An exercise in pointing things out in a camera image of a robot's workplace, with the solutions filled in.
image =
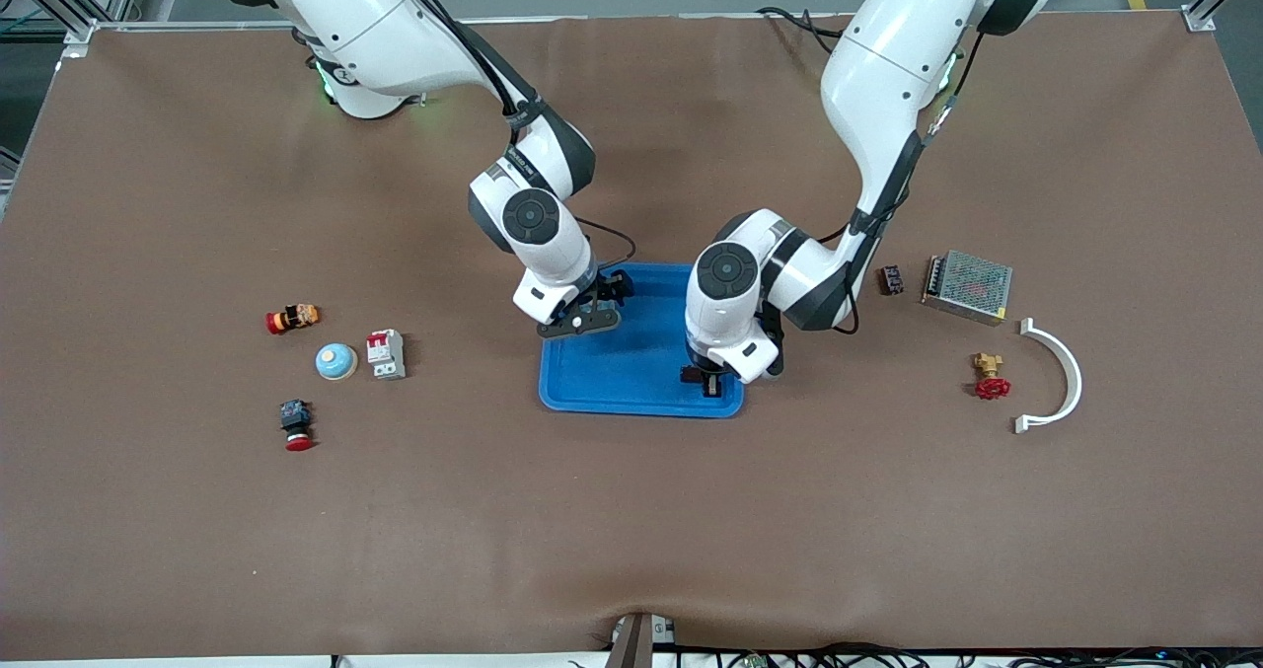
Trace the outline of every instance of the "table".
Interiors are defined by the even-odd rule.
[[[644,260],[850,213],[811,34],[481,30],[595,143],[573,211]],[[1177,13],[984,39],[874,264],[1010,264],[1013,325],[870,287],[726,422],[546,410],[519,264],[465,213],[494,98],[354,122],[302,61],[107,29],[57,76],[0,224],[0,657],[565,650],[633,610],[746,648],[1263,643],[1263,160]],[[298,301],[325,319],[268,336]],[[1086,390],[1019,437],[1062,394],[1027,316]],[[380,327],[405,381],[314,375]],[[965,393],[975,352],[1012,397]],[[314,451],[283,451],[292,398]]]

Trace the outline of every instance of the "metal mesh cover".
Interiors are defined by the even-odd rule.
[[[938,298],[999,313],[1009,298],[1012,275],[1013,269],[1008,266],[961,254],[960,250],[949,250]]]

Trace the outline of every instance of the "white curved bracket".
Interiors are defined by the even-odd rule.
[[[1075,407],[1079,407],[1079,398],[1084,394],[1084,375],[1079,371],[1079,362],[1075,361],[1074,354],[1070,352],[1070,349],[1065,343],[1055,338],[1055,336],[1034,327],[1034,318],[1024,318],[1022,321],[1021,335],[1042,341],[1045,347],[1052,350],[1052,354],[1057,356],[1062,370],[1066,373],[1066,399],[1061,403],[1061,408],[1051,417],[1034,417],[1032,413],[1023,413],[1013,423],[1013,433],[1017,434],[1026,433],[1031,427],[1042,427],[1051,424],[1051,422],[1065,419],[1065,417],[1070,415],[1070,412],[1075,410]]]

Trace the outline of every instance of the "black cable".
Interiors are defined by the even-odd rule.
[[[614,648],[614,641],[606,639],[604,635],[597,634],[596,631],[587,634],[587,638],[596,641],[601,647],[600,649],[596,650],[610,650]]]
[[[834,53],[834,48],[829,47],[829,44],[825,43],[825,39],[821,38],[821,33],[820,33],[820,29],[817,29],[817,27],[816,27],[816,21],[811,20],[811,11],[803,10],[802,11],[802,18],[803,18],[803,21],[807,21],[807,27],[808,27],[808,29],[811,29],[811,35],[813,35],[813,38],[816,38],[816,43],[820,44],[820,47],[823,48],[823,51],[826,53]]]
[[[482,52],[479,52],[477,48],[475,48],[474,44],[469,42],[469,38],[465,38],[465,34],[461,33],[460,25],[452,18],[451,13],[447,11],[447,8],[443,6],[443,3],[440,0],[417,0],[417,1],[419,1],[424,8],[427,8],[427,10],[432,11],[433,15],[437,18],[437,20],[442,21],[442,24],[447,27],[447,30],[450,30],[450,33],[455,35],[456,42],[460,42],[461,47],[465,47],[465,52],[469,52],[470,58],[472,58],[475,64],[477,64],[479,69],[482,71],[482,75],[485,75],[489,82],[491,82],[491,87],[495,88],[496,96],[500,97],[500,102],[504,106],[503,115],[505,116],[505,119],[508,119],[509,115],[517,114],[518,105],[517,102],[513,101],[513,97],[509,96],[509,91],[508,88],[504,87],[504,82],[501,82],[500,75],[495,73],[495,69],[493,69],[490,62],[486,61],[486,57],[482,56]]]
[[[779,6],[763,6],[762,10],[754,10],[754,13],[755,13],[755,15],[777,15],[777,16],[784,16],[786,21],[789,21],[791,25],[798,27],[798,29],[806,29],[808,32],[810,30],[818,30],[820,35],[827,35],[827,38],[842,38],[842,33],[840,33],[840,30],[834,30],[834,29],[811,29],[811,25],[808,25],[807,21],[799,20],[798,16],[791,15],[789,11],[784,11]]]
[[[894,654],[894,659],[898,660],[899,665],[907,665],[906,663],[903,663],[904,658],[913,660],[913,668],[930,668],[930,663],[927,663],[925,658],[921,658],[916,653],[908,653],[906,650],[901,650],[897,654]]]
[[[842,232],[846,231],[846,227],[849,227],[849,226],[850,226],[850,224],[842,224],[842,226],[840,226],[837,229],[837,231],[831,232],[831,235],[829,235],[829,236],[817,237],[816,241],[820,241],[820,244],[829,244],[830,241],[834,241],[835,237],[842,236]]]
[[[1133,653],[1139,650],[1153,650],[1154,653],[1164,653],[1173,655],[1173,659],[1140,659],[1140,658],[1128,658]],[[1245,652],[1239,654],[1242,657],[1249,655],[1252,652]],[[1182,668],[1202,668],[1204,664],[1210,664],[1214,668],[1224,668],[1219,662],[1210,657],[1210,660],[1202,658],[1204,652],[1197,652],[1197,658],[1187,654],[1187,652],[1181,649],[1139,649],[1132,648],[1110,657],[1096,657],[1081,650],[1068,650],[1065,654],[1058,655],[1029,655],[1024,658],[1018,658],[1009,663],[1010,668],[1171,668],[1172,663],[1181,664]]]
[[[856,331],[859,331],[859,330],[860,330],[860,326],[859,326],[859,318],[856,318],[856,319],[855,319],[855,330],[856,330]],[[874,654],[874,655],[865,655],[864,658],[871,658],[873,660],[877,660],[878,663],[880,663],[880,664],[882,664],[882,665],[884,665],[885,668],[894,668],[894,665],[893,665],[892,663],[889,663],[889,660],[888,660],[888,659],[887,659],[887,658],[885,658],[884,655],[880,655],[880,654]]]
[[[842,275],[842,285],[846,287],[846,299],[851,304],[851,327],[850,330],[839,326],[834,326],[832,328],[835,333],[842,333],[844,336],[854,336],[855,333],[860,332],[860,307],[855,303],[855,284],[854,282],[850,282],[850,284],[847,284],[846,280],[847,277],[850,277],[850,273],[851,273],[851,263],[847,260],[846,273],[844,273]]]
[[[965,87],[965,80],[969,78],[969,71],[974,67],[974,57],[978,57],[978,48],[983,44],[983,33],[978,33],[978,38],[974,39],[974,48],[969,51],[969,58],[965,61],[965,71],[960,73],[960,81],[956,82],[956,88],[952,91],[952,96],[960,96],[960,88]]]
[[[575,217],[575,220],[578,224],[587,224],[589,227],[601,229],[601,231],[609,232],[609,235],[618,236],[620,240],[626,241],[628,246],[630,246],[630,249],[628,249],[626,255],[623,255],[621,259],[614,259],[614,260],[609,260],[609,263],[600,264],[600,266],[597,268],[597,271],[604,271],[604,269],[609,269],[611,266],[618,266],[618,264],[626,264],[628,260],[632,260],[635,256],[637,246],[635,246],[634,237],[629,237],[628,235],[625,235],[625,232],[618,231],[618,229],[606,227],[605,224],[591,222],[591,220],[582,218],[582,217]]]
[[[897,668],[894,665],[894,663],[889,663],[889,660],[887,659],[887,657],[888,655],[889,657],[897,657],[898,654],[903,653],[902,650],[899,650],[897,648],[875,647],[875,645],[868,645],[868,644],[834,644],[834,645],[826,647],[822,650],[829,652],[829,654],[834,655],[835,659],[837,658],[837,652],[839,650],[842,650],[842,652],[854,652],[855,655],[856,655],[855,660],[840,660],[839,662],[842,665],[845,665],[846,668],[853,668],[854,665],[858,665],[859,663],[863,663],[865,659],[877,660],[884,668]]]
[[[1243,650],[1243,652],[1240,652],[1240,653],[1238,653],[1235,655],[1230,655],[1230,657],[1220,660],[1219,665],[1221,665],[1223,668],[1228,668],[1229,665],[1233,665],[1235,663],[1242,663],[1242,662],[1258,664],[1260,662],[1259,659],[1263,659],[1263,648],[1249,648],[1249,649],[1245,649],[1245,650]]]

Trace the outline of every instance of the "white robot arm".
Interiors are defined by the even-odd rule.
[[[864,1],[821,78],[829,122],[860,169],[859,203],[835,250],[770,210],[721,229],[695,263],[685,312],[690,357],[703,375],[735,373],[744,384],[778,375],[781,313],[803,331],[845,321],[925,148],[917,114],[938,92],[966,27],[1010,34],[1047,1]]]
[[[513,301],[542,336],[618,325],[599,299],[630,295],[604,278],[565,200],[591,182],[596,154],[474,29],[438,0],[230,0],[274,6],[311,48],[326,92],[347,115],[380,119],[426,92],[477,83],[500,96],[512,139],[470,183],[477,226],[525,265]],[[587,301],[591,309],[578,307]]]

